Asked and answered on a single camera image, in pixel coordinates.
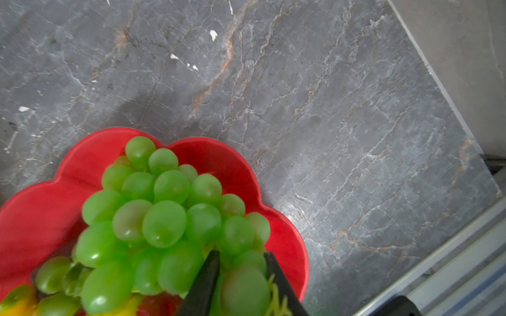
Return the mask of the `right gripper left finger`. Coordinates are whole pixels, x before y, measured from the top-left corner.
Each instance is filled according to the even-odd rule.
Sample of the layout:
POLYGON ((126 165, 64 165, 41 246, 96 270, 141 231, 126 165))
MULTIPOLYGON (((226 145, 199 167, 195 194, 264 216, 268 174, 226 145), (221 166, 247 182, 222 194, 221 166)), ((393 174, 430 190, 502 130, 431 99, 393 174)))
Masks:
POLYGON ((220 252, 212 250, 175 315, 208 316, 219 276, 220 252))

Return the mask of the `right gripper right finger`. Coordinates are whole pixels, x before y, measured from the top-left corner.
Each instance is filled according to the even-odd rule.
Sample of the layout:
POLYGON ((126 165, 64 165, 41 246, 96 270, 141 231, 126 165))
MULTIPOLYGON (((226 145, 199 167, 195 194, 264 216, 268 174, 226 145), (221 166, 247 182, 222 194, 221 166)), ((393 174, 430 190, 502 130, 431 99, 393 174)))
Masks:
POLYGON ((308 315, 292 289, 275 255, 266 252, 264 258, 272 293, 271 305, 266 315, 308 315))

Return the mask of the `green fake grapes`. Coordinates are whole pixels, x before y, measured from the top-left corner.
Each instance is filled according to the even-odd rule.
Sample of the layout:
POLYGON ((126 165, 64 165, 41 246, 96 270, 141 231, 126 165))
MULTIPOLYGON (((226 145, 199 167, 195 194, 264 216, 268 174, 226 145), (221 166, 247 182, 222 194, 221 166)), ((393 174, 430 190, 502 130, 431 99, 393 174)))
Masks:
POLYGON ((221 182, 179 163, 175 153, 137 136, 82 207, 87 229, 72 258, 43 264, 37 315, 90 313, 105 296, 112 309, 130 295, 187 297, 212 250, 220 276, 211 315, 266 315, 272 293, 264 261, 269 221, 221 182))

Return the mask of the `red flower-shaped plate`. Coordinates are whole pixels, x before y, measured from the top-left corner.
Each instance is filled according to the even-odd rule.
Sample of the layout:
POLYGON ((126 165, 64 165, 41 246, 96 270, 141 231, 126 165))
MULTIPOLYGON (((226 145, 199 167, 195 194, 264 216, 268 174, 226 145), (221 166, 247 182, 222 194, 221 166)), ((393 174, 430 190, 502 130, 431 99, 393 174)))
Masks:
MULTIPOLYGON (((1 295, 34 280, 36 268, 54 255, 68 254, 85 229, 84 201, 101 189, 101 178, 125 152, 139 130, 117 127, 95 132, 75 145, 53 180, 30 186, 1 208, 1 295)), ((302 304, 308 288, 308 252, 287 217, 264 205, 250 165, 230 146, 211 138, 193 137, 169 145, 182 164, 217 177, 227 194, 244 201, 246 211, 270 222, 266 250, 275 255, 302 304)))

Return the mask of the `yellow fake bell pepper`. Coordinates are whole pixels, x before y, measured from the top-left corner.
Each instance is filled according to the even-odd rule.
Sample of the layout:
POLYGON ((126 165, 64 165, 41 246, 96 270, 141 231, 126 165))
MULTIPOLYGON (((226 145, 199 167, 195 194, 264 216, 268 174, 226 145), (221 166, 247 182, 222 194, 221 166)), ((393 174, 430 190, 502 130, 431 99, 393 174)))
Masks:
POLYGON ((1 301, 1 315, 28 315, 36 314, 38 299, 36 291, 29 284, 21 284, 8 293, 1 301))

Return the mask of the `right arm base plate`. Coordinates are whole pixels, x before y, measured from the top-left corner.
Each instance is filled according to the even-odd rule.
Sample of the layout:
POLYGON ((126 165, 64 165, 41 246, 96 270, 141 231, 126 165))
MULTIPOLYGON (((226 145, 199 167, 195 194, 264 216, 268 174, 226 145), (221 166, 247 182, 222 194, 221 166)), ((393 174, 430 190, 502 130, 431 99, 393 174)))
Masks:
POLYGON ((397 296, 370 316, 422 316, 422 314, 408 297, 397 296))

